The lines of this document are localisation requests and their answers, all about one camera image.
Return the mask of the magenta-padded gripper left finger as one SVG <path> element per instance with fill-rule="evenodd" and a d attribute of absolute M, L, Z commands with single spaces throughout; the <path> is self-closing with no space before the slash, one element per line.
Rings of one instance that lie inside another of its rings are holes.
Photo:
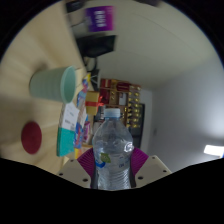
<path fill-rule="evenodd" d="M 69 159 L 57 175 L 83 188 L 96 189 L 97 176 L 93 150 L 87 150 L 78 159 Z"/>

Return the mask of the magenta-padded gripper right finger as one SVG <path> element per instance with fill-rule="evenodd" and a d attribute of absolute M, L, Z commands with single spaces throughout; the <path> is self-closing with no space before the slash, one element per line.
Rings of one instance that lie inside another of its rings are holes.
<path fill-rule="evenodd" d="M 131 156 L 130 183 L 132 188 L 141 188 L 170 175 L 169 168 L 156 156 L 148 156 L 135 148 Z"/>

